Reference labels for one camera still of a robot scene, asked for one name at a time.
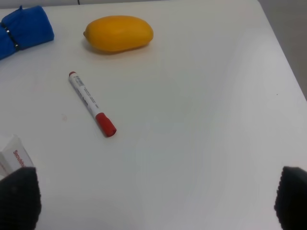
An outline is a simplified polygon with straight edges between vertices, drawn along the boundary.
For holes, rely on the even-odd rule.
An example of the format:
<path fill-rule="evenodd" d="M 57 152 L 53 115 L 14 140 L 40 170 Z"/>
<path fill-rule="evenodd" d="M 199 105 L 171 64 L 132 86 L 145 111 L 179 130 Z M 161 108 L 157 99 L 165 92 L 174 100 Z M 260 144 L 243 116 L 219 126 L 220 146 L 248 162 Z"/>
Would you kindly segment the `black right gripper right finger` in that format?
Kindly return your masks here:
<path fill-rule="evenodd" d="M 283 167 L 274 210 L 283 230 L 307 228 L 306 171 L 299 167 Z"/>

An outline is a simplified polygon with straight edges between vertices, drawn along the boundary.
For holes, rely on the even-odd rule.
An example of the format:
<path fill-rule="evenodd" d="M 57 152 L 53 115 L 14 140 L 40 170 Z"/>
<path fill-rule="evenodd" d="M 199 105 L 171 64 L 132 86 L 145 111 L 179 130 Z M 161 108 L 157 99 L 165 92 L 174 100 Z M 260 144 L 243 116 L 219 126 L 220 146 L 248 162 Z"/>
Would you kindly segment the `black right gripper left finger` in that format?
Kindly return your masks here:
<path fill-rule="evenodd" d="M 41 213 L 35 167 L 22 167 L 0 181 L 0 228 L 34 230 Z"/>

